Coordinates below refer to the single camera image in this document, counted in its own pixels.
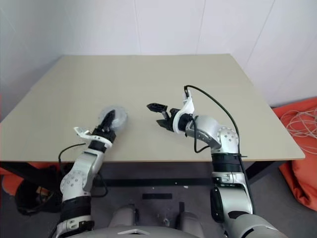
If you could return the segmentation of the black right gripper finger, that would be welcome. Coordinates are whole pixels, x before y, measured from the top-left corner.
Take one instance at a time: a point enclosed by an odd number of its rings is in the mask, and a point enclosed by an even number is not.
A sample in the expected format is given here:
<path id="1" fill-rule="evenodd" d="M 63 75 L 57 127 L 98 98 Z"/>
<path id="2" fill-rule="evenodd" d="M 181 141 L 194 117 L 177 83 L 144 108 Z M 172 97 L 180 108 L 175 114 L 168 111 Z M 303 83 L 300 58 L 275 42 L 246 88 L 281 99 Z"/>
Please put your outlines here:
<path id="1" fill-rule="evenodd" d="M 160 127 L 163 127 L 168 131 L 172 131 L 172 122 L 170 120 L 159 119 L 157 120 L 157 123 Z"/>
<path id="2" fill-rule="evenodd" d="M 147 108 L 151 112 L 160 113 L 163 115 L 164 119 L 168 119 L 168 113 L 167 113 L 167 105 L 162 105 L 158 103 L 150 103 L 147 105 Z"/>

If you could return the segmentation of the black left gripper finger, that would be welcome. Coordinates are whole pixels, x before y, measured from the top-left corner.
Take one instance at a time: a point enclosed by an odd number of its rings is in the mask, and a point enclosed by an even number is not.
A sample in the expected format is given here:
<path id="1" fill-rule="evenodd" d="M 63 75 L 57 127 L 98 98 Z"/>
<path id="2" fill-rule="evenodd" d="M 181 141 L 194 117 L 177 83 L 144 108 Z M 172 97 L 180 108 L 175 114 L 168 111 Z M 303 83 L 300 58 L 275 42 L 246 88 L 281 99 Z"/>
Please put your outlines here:
<path id="1" fill-rule="evenodd" d="M 110 126 L 112 125 L 112 122 L 115 118 L 115 110 L 109 111 L 102 122 L 99 124 L 99 129 L 101 130 L 109 130 Z"/>

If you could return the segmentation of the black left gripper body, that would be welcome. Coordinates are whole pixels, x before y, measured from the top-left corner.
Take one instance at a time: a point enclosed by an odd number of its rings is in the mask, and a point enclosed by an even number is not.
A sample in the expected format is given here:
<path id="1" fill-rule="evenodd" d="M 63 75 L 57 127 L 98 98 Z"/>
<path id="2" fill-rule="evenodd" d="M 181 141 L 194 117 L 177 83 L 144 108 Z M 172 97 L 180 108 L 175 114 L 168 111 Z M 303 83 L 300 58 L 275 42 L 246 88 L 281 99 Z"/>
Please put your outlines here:
<path id="1" fill-rule="evenodd" d="M 109 127 L 102 127 L 101 125 L 98 125 L 92 132 L 92 135 L 96 135 L 102 138 L 105 138 L 109 140 L 111 143 L 115 141 L 116 134 L 114 130 L 112 130 Z"/>

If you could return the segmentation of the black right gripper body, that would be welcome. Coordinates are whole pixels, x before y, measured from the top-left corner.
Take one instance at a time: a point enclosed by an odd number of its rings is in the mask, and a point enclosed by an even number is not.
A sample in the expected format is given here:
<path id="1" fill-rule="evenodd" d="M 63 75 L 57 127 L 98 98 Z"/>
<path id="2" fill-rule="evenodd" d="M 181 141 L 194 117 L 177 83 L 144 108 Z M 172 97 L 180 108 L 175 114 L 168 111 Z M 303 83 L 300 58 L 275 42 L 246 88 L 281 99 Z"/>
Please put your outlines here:
<path id="1" fill-rule="evenodd" d="M 172 108 L 170 109 L 170 116 L 168 119 L 166 119 L 166 129 L 169 130 L 169 131 L 174 131 L 173 129 L 173 122 L 175 120 L 175 116 L 176 114 L 179 112 L 180 110 L 179 109 L 175 109 L 175 108 Z"/>

